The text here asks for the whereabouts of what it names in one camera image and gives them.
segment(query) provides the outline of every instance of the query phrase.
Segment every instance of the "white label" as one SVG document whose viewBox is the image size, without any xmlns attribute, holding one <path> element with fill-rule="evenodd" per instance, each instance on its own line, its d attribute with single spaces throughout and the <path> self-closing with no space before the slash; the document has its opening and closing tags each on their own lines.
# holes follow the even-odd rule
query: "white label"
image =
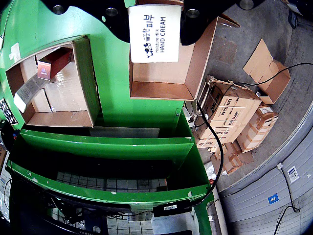
<svg viewBox="0 0 313 235">
<path fill-rule="evenodd" d="M 181 6 L 132 6 L 128 15 L 133 63 L 178 61 Z"/>
<path fill-rule="evenodd" d="M 14 95 L 14 104 L 22 113 L 25 112 L 27 104 L 46 83 L 48 81 L 39 78 L 36 74 L 18 89 Z"/>
<path fill-rule="evenodd" d="M 288 170 L 288 175 L 289 175 L 289 178 L 290 178 L 290 182 L 293 183 L 294 181 L 296 181 L 297 179 L 299 179 L 299 175 L 298 175 L 298 172 L 295 168 L 295 166 L 293 166 L 292 168 L 290 168 Z"/>
<path fill-rule="evenodd" d="M 172 205 L 172 206 L 168 206 L 168 207 L 164 207 L 164 210 L 171 210 L 171 209 L 177 209 L 177 205 Z"/>
<path fill-rule="evenodd" d="M 270 107 L 260 107 L 259 108 L 262 114 L 273 113 L 274 111 Z"/>
<path fill-rule="evenodd" d="M 11 47 L 11 54 L 9 54 L 9 58 L 10 60 L 14 59 L 14 63 L 21 59 L 19 43 L 15 43 Z"/>
</svg>

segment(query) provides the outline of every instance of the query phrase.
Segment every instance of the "concrete floor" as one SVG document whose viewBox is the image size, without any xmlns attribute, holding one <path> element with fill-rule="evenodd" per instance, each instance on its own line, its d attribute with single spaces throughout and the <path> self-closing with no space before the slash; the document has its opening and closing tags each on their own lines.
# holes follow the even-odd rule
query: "concrete floor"
<svg viewBox="0 0 313 235">
<path fill-rule="evenodd" d="M 241 27 L 217 28 L 206 74 L 220 80 L 254 83 L 242 68 L 261 38 L 273 58 L 286 66 L 313 62 L 313 28 L 300 25 L 293 30 L 288 23 L 288 11 L 280 0 L 266 0 L 250 11 L 237 5 L 229 8 L 225 14 Z M 290 83 L 273 105 L 280 117 L 261 146 L 252 151 L 254 162 L 221 176 L 218 191 L 236 183 L 263 163 L 294 131 L 307 111 L 313 99 L 313 66 L 296 67 L 290 70 L 290 74 Z M 209 152 L 202 149 L 200 153 L 206 162 Z"/>
</svg>

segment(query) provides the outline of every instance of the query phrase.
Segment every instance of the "cardboard flap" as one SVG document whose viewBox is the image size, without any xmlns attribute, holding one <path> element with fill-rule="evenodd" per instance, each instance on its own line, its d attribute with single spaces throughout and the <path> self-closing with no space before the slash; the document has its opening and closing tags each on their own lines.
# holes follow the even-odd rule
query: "cardboard flap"
<svg viewBox="0 0 313 235">
<path fill-rule="evenodd" d="M 206 65 L 213 44 L 217 21 L 217 18 L 212 21 L 200 39 L 195 43 L 192 59 L 190 61 L 189 70 L 185 81 L 185 85 L 193 97 L 197 97 L 201 86 L 201 81 L 205 73 Z"/>
<path fill-rule="evenodd" d="M 87 112 L 94 125 L 100 111 L 100 104 L 88 37 L 82 37 L 73 42 L 73 54 L 87 104 Z"/>
<path fill-rule="evenodd" d="M 35 113 L 28 125 L 55 127 L 92 127 L 87 111 Z"/>
<path fill-rule="evenodd" d="M 271 77 L 273 77 L 273 73 L 272 73 L 270 67 L 267 67 L 264 70 L 263 76 L 261 77 L 259 83 L 265 82 L 268 79 L 270 79 Z M 260 85 L 258 85 L 258 87 L 261 88 L 261 90 L 265 92 L 266 89 L 270 86 L 271 82 L 272 82 L 272 80 L 268 81 L 267 83 L 260 84 Z"/>
<path fill-rule="evenodd" d="M 194 51 L 194 44 L 179 46 L 178 62 L 134 63 L 134 82 L 165 82 L 184 84 Z"/>
<path fill-rule="evenodd" d="M 136 5 L 143 4 L 166 4 L 166 5 L 179 5 L 184 6 L 184 2 L 181 0 L 137 0 Z"/>
<path fill-rule="evenodd" d="M 193 97 L 183 84 L 162 82 L 133 82 L 131 98 L 176 99 L 190 100 Z"/>
<path fill-rule="evenodd" d="M 239 28 L 240 25 L 235 22 L 232 18 L 228 17 L 225 14 L 221 14 L 218 18 L 218 23 L 221 24 L 222 26 L 227 26 L 227 27 L 234 27 L 234 28 Z"/>
<path fill-rule="evenodd" d="M 265 104 L 273 104 L 273 101 L 271 100 L 271 98 L 269 96 L 260 96 L 259 98 Z"/>
<path fill-rule="evenodd" d="M 258 83 L 263 75 L 263 71 L 269 67 L 272 61 L 273 57 L 265 42 L 261 39 L 243 70 Z"/>
<path fill-rule="evenodd" d="M 290 78 L 287 77 L 283 72 L 278 74 L 275 79 L 272 80 L 271 85 L 266 89 L 265 93 L 269 95 L 273 103 L 279 98 L 281 93 L 288 85 Z"/>
</svg>

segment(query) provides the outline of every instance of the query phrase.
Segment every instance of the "black mechanical part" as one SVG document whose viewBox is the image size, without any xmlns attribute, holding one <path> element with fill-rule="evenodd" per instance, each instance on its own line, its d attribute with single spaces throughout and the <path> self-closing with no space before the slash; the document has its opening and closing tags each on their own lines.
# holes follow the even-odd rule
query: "black mechanical part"
<svg viewBox="0 0 313 235">
<path fill-rule="evenodd" d="M 8 121 L 0 121 L 0 145 L 7 151 L 11 151 L 14 143 L 14 129 Z"/>
<path fill-rule="evenodd" d="M 260 5 L 264 0 L 239 0 L 237 5 L 243 10 L 251 10 Z"/>
<path fill-rule="evenodd" d="M 76 6 L 101 21 L 118 39 L 129 43 L 128 11 L 123 0 L 42 0 L 55 14 L 63 14 Z M 180 19 L 180 41 L 183 46 L 195 43 L 216 17 L 235 4 L 236 0 L 185 0 Z"/>
<path fill-rule="evenodd" d="M 296 5 L 302 16 L 313 21 L 313 1 L 312 0 L 289 0 L 291 4 Z"/>
<path fill-rule="evenodd" d="M 96 17 L 118 39 L 129 43 L 128 12 L 123 0 L 42 0 L 55 14 L 63 14 L 70 6 L 76 6 Z"/>
<path fill-rule="evenodd" d="M 206 27 L 235 3 L 235 0 L 185 0 L 180 18 L 181 44 L 188 46 L 199 40 Z"/>
</svg>

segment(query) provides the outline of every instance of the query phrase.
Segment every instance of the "white tag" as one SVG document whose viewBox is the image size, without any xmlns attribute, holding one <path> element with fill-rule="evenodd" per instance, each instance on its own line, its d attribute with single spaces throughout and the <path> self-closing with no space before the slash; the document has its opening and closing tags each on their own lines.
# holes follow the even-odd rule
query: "white tag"
<svg viewBox="0 0 313 235">
<path fill-rule="evenodd" d="M 168 207 L 164 207 L 164 210 L 171 210 L 171 209 L 177 209 L 177 205 L 172 205 L 172 206 L 168 206 Z"/>
<path fill-rule="evenodd" d="M 261 110 L 262 114 L 274 112 L 270 107 L 260 107 L 259 109 Z"/>
<path fill-rule="evenodd" d="M 295 168 L 295 166 L 293 166 L 292 168 L 290 168 L 288 170 L 288 175 L 289 175 L 289 178 L 290 178 L 290 182 L 293 183 L 294 181 L 296 181 L 297 179 L 299 179 L 299 175 L 298 175 L 298 172 Z"/>
<path fill-rule="evenodd" d="M 11 54 L 9 54 L 9 58 L 10 60 L 14 59 L 14 63 L 21 59 L 19 43 L 15 43 L 11 47 Z"/>
<path fill-rule="evenodd" d="M 181 6 L 132 6 L 128 15 L 133 63 L 178 61 Z"/>
</svg>

